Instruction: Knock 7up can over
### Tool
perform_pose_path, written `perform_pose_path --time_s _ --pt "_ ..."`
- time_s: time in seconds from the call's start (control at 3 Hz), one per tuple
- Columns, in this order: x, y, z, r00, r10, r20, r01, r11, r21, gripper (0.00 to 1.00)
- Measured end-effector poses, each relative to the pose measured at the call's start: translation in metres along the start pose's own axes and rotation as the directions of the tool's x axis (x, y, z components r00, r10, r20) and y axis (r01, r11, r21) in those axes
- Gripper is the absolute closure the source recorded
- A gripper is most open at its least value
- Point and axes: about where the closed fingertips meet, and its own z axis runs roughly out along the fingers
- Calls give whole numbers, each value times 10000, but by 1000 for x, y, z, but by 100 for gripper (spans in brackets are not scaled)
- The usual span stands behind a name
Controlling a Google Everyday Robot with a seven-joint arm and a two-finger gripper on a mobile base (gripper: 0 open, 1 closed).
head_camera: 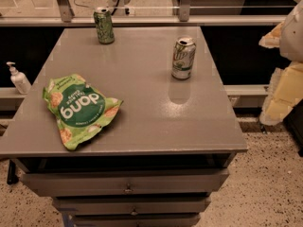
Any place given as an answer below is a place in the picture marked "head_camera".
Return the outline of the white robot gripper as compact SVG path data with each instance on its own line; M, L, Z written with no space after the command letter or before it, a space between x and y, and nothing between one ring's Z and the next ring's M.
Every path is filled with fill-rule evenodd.
M260 123L274 126L303 99L303 0L288 14L284 23L262 36L258 44L265 48L279 48L280 55L292 61L285 69L275 69L262 106Z

